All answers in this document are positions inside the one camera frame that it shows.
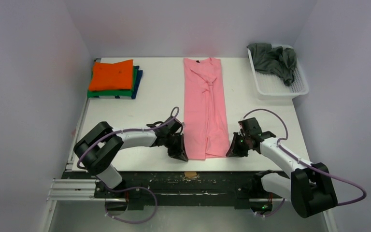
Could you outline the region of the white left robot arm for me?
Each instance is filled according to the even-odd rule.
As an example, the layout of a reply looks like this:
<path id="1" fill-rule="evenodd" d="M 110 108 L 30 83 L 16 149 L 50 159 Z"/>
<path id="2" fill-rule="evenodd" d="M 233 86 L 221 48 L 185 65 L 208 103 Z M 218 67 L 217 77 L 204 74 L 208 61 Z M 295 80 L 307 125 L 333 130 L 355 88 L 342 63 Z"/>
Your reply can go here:
<path id="1" fill-rule="evenodd" d="M 118 131 L 103 121 L 78 141 L 73 151 L 83 168 L 103 182 L 108 194 L 118 198 L 125 191 L 123 177 L 112 165 L 118 151 L 133 147 L 164 146 L 170 158 L 188 161 L 182 129 L 182 123 L 173 116 L 164 122 L 147 124 L 144 129 Z"/>

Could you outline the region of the pink t-shirt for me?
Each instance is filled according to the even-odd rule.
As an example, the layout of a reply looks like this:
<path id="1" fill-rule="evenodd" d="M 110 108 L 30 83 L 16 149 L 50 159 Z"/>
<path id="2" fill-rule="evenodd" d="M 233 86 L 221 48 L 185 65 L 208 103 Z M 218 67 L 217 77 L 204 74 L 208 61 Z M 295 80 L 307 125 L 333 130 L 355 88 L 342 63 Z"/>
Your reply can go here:
<path id="1" fill-rule="evenodd" d="M 229 132 L 221 60 L 184 59 L 184 145 L 188 158 L 224 158 Z"/>

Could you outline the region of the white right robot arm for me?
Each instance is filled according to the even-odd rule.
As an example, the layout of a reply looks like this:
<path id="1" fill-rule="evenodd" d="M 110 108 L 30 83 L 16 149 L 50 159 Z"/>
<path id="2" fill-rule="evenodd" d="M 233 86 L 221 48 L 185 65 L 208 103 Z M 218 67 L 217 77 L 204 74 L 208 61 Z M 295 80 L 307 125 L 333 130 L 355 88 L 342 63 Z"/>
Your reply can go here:
<path id="1" fill-rule="evenodd" d="M 254 175 L 252 191 L 263 197 L 274 193 L 291 202 L 296 213 L 308 218 L 338 206 L 337 195 L 329 170 L 322 163 L 302 160 L 281 144 L 276 135 L 263 131 L 256 118 L 238 122 L 240 131 L 233 134 L 227 157 L 246 157 L 250 150 L 273 161 L 285 174 L 272 170 Z"/>

